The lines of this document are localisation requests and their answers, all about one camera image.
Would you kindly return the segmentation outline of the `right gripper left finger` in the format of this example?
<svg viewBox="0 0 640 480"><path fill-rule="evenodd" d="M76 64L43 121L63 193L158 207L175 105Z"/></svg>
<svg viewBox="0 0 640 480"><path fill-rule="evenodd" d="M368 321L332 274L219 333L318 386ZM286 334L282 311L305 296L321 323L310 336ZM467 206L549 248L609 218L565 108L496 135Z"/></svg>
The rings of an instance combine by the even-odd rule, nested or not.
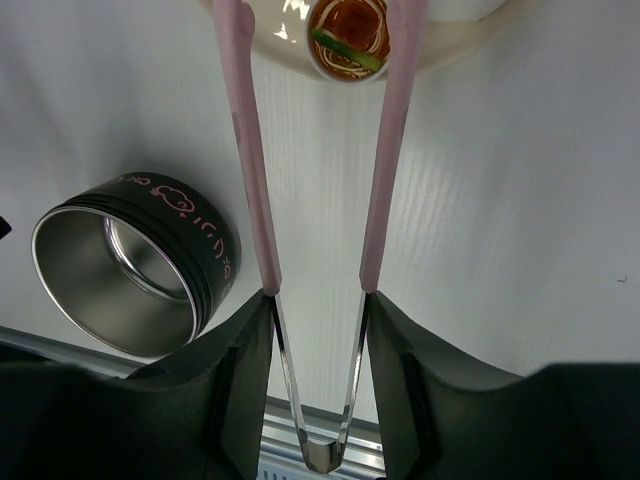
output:
<svg viewBox="0 0 640 480"><path fill-rule="evenodd" d="M127 378L1 349L5 479L253 479L272 354L267 299Z"/></svg>

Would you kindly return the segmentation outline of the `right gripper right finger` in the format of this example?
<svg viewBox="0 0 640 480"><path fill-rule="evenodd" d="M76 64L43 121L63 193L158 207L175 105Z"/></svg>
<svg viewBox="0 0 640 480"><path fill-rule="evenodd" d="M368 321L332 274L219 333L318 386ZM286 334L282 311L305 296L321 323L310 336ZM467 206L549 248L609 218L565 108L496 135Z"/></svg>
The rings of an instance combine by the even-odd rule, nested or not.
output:
<svg viewBox="0 0 640 480"><path fill-rule="evenodd" d="M635 479L639 367L556 363L518 376L367 303L390 479Z"/></svg>

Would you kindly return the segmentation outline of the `round steel lunch box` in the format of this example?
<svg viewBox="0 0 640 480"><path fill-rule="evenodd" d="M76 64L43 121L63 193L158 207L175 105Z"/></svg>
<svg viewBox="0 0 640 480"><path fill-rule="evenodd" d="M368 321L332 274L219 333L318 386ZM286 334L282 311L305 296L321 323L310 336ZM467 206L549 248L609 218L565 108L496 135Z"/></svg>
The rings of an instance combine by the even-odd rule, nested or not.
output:
<svg viewBox="0 0 640 480"><path fill-rule="evenodd" d="M120 175L52 208L34 228L31 253L67 319L142 358L201 334L241 263L235 226L193 187L153 172Z"/></svg>

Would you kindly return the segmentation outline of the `cream round plate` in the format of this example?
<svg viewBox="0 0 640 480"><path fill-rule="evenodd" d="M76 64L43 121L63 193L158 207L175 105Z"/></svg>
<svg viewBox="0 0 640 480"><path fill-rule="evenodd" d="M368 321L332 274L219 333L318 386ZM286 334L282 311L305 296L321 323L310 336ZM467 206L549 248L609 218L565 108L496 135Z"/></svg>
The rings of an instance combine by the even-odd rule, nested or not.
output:
<svg viewBox="0 0 640 480"><path fill-rule="evenodd" d="M249 1L252 50L309 77L349 85L387 74L398 8L412 24L402 50L417 70L439 67L497 38L530 1Z"/></svg>

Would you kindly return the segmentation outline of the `pink steel tongs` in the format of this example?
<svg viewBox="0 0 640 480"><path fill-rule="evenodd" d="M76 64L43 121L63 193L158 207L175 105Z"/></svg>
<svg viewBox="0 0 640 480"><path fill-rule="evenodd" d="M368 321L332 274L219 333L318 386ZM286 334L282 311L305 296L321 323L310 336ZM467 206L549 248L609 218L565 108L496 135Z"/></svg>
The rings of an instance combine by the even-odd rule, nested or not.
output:
<svg viewBox="0 0 640 480"><path fill-rule="evenodd" d="M359 272L351 280L331 280L319 273L322 267L335 267L342 254L342 238L333 231L311 236L312 224L333 213L324 206L326 194L315 194L309 201L290 204L306 219L276 218L271 207L269 173L265 163L258 102L252 73L252 43L255 15L245 1L214 1L211 4L225 86L229 99L236 143L245 186L251 231L262 291L267 298L275 327L284 384L296 429L302 458L317 474L329 474L342 464L356 404L362 355L368 321L367 307L377 289L387 237L391 200L400 151L414 84L422 29L427 4L424 1L394 1L384 22L390 38L391 54L385 64L386 86L381 101L377 141L370 148L375 162L363 230ZM332 290L344 286L360 293L359 310L354 323L355 337L344 406L336 437L325 443L314 441L308 433L300 401L294 357L285 321L281 297L305 287L316 293L311 305L330 299Z"/></svg>

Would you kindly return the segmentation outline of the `small noodle soup cup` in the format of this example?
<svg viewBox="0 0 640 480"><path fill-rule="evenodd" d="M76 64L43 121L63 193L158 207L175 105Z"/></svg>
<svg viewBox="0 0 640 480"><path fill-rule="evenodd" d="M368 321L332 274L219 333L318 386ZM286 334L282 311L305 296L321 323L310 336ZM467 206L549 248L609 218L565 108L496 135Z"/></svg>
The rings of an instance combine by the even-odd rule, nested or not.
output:
<svg viewBox="0 0 640 480"><path fill-rule="evenodd" d="M306 20L312 65L332 81L372 82L386 72L390 55L388 3L379 0L317 1Z"/></svg>

